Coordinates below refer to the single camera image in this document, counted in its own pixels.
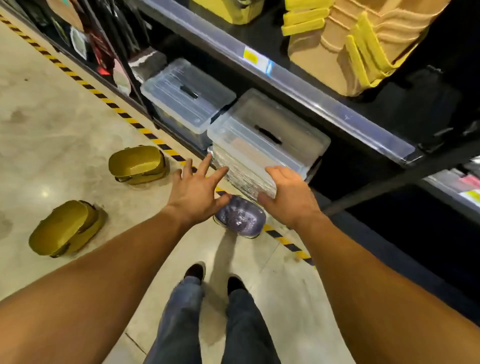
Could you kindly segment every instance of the person's left hand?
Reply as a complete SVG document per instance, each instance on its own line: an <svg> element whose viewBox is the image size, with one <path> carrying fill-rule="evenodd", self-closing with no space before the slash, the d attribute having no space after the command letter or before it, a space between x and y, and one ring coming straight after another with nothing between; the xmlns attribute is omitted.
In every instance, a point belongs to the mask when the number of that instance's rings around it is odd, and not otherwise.
<svg viewBox="0 0 480 364"><path fill-rule="evenodd" d="M211 160L212 155L207 154L194 175L191 159L185 163L183 174L181 170L172 173L172 192L164 210L174 213L188 228L212 217L228 205L232 197L225 193L214 198L216 185L228 172L228 167L219 168L210 177L205 177Z"/></svg>

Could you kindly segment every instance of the floor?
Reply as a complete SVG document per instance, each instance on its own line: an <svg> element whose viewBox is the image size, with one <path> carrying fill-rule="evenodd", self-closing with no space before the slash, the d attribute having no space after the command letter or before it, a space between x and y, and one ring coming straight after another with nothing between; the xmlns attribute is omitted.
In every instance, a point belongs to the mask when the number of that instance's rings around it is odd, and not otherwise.
<svg viewBox="0 0 480 364"><path fill-rule="evenodd" d="M2 13L185 158L199 160L149 120L57 54L36 33ZM28 247L30 233L56 206L83 199L109 214L103 230L79 253L155 214L167 201L168 180L129 187L109 174L109 156L149 144L113 110L0 23L0 299L68 263ZM178 164L170 159L172 168ZM220 187L237 191L222 181ZM290 234L295 244L303 244ZM204 363L220 363L225 343L228 273L244 280L264 315L283 364L354 363L311 266L262 233L249 240L209 220L188 232L160 269L106 363L141 363L173 287L193 262L206 262L200 342Z"/></svg>

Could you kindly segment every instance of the hazard tape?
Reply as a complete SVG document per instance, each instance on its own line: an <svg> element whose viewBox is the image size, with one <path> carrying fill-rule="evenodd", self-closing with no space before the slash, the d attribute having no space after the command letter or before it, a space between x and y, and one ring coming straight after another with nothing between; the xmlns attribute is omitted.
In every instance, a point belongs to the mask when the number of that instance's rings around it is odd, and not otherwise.
<svg viewBox="0 0 480 364"><path fill-rule="evenodd" d="M33 48L35 48L39 53L41 53L45 58L47 58L50 62L60 68L65 74L70 76L76 83L83 86L83 88L90 91L94 94L97 98L102 100L104 103L108 105L112 110L114 110L117 114L119 114L125 121L127 121L132 127L134 127L137 131L141 132L145 135L151 142L156 144L156 146L161 149L164 153L168 154L174 160L179 162L181 165L185 165L186 159L182 157L179 153L169 147L162 139L159 139L155 134L150 131L150 129L145 128L142 124L140 124L136 119L130 116L125 110L121 109L115 102L110 100L107 96L102 94L98 91L95 87L89 84L87 81L84 81L79 75L77 75L74 71L64 65L57 57L52 55L48 50L44 47L39 45L35 40L29 37L27 34L22 32L18 27L12 24L7 18L5 18L2 14L0 14L0 21L7 25L12 31L14 31L17 35L19 35L23 40L27 41ZM197 168L192 166L192 172L197 172ZM217 187L215 192L219 195L223 195L226 191L222 190L221 188ZM295 255L299 258L313 266L312 258L304 251L302 251L298 246L294 243L289 241L285 238L282 234L272 228L270 225L265 224L263 230L283 244L284 247L289 249L291 252L295 253Z"/></svg>

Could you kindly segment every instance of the black shoe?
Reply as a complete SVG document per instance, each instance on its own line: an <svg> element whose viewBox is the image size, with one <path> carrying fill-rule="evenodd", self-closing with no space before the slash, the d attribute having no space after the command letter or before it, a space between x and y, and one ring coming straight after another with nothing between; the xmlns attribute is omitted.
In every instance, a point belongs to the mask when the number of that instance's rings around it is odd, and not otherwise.
<svg viewBox="0 0 480 364"><path fill-rule="evenodd" d="M230 296L230 293L232 293L234 290L245 290L245 285L241 281L239 276L232 275L227 282L227 293Z"/></svg>
<svg viewBox="0 0 480 364"><path fill-rule="evenodd" d="M205 278L205 263L197 262L192 265L190 268L187 269L183 277L185 278L187 276L197 277L200 282L203 282Z"/></svg>

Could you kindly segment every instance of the person's right arm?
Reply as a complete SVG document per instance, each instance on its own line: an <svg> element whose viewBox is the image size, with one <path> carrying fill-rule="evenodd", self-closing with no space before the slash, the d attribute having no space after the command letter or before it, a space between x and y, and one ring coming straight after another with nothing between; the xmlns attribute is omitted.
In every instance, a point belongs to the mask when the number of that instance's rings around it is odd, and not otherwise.
<svg viewBox="0 0 480 364"><path fill-rule="evenodd" d="M357 364L480 363L480 329L380 262L319 209L308 185L267 168L275 199L259 202L293 228L312 255L340 332Z"/></svg>

